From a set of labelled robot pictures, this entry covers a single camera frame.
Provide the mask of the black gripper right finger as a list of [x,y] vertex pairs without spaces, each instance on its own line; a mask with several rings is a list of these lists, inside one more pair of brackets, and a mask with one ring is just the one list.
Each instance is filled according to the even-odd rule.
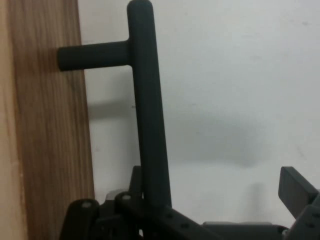
[[295,222],[284,234],[285,240],[320,238],[320,191],[294,167],[280,169],[278,196]]

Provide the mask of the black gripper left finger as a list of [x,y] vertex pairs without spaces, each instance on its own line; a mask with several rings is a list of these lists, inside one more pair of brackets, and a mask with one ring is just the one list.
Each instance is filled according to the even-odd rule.
[[143,199],[142,170],[134,166],[128,191],[99,204],[72,202],[61,240],[206,240],[208,231],[170,207],[152,207]]

